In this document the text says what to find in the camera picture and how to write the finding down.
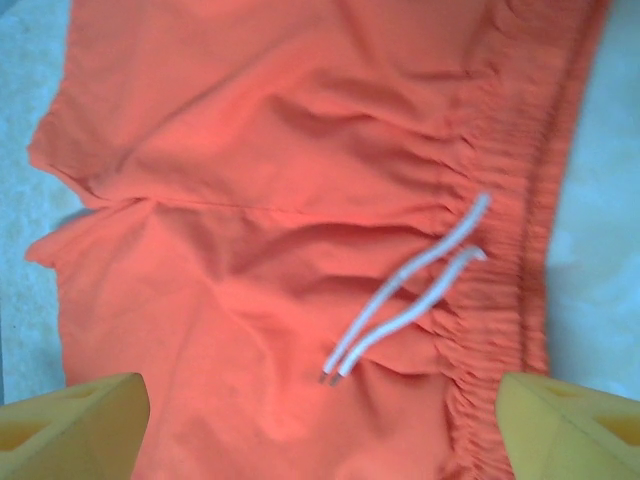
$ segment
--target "drawstring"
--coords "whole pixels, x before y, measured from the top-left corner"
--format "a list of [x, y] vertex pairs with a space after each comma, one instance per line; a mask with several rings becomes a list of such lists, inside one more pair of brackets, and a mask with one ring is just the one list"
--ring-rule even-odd
[[[473, 232], [487, 210], [489, 202], [490, 198], [488, 194], [483, 193], [478, 196], [471, 211], [447, 236], [440, 240], [440, 242], [438, 242], [434, 247], [419, 253], [405, 263], [387, 282], [382, 285], [382, 287], [380, 287], [380, 289], [378, 289], [362, 312], [360, 312], [360, 315], [358, 315], [358, 317], [353, 321], [340, 342], [338, 342], [331, 355], [329, 355], [329, 358], [322, 369], [323, 373], [320, 379], [321, 382], [324, 381], [336, 368], [340, 359], [345, 357], [345, 353], [347, 353], [349, 345], [360, 334], [369, 319], [378, 311], [382, 304], [384, 304], [384, 302], [386, 302], [407, 281], [409, 277], [421, 268], [426, 267], [430, 263], [449, 253], [464, 241], [471, 232]], [[433, 307], [445, 295], [453, 282], [455, 282], [458, 275], [473, 259], [485, 260], [486, 255], [480, 248], [475, 246], [469, 247], [458, 254], [447, 266], [447, 269], [440, 278], [438, 278], [431, 288], [429, 288], [429, 290], [427, 290], [418, 300], [388, 322], [385, 322], [373, 329], [358, 343], [356, 343], [353, 348], [351, 348], [329, 384], [335, 385], [342, 377], [348, 375], [369, 347], [386, 336], [410, 325], [416, 318], [420, 317]]]

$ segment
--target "drawstring tip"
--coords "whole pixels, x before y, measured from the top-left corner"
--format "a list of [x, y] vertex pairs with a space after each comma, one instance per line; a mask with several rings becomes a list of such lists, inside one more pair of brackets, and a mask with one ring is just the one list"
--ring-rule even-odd
[[342, 375], [340, 375], [339, 373], [336, 373], [333, 377], [331, 377], [331, 380], [329, 381], [329, 386], [335, 387], [340, 380], [342, 380]]

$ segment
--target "white surface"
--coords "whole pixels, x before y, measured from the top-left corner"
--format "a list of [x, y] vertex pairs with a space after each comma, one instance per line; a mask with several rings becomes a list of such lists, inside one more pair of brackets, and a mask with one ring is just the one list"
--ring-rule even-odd
[[[7, 400], [62, 385], [54, 275], [26, 247], [80, 204], [27, 165], [60, 79], [69, 0], [0, 18], [0, 318]], [[554, 375], [640, 399], [640, 1], [618, 0], [598, 54], [548, 259]]]

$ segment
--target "orange fabric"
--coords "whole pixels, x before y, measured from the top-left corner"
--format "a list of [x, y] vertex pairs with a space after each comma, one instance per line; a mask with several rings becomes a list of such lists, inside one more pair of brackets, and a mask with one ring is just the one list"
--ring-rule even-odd
[[[144, 375], [136, 479], [511, 477], [493, 401], [547, 370], [544, 252], [606, 4], [74, 2], [31, 156], [97, 212], [28, 258], [58, 274], [68, 382]], [[481, 191], [489, 261], [320, 385]]]

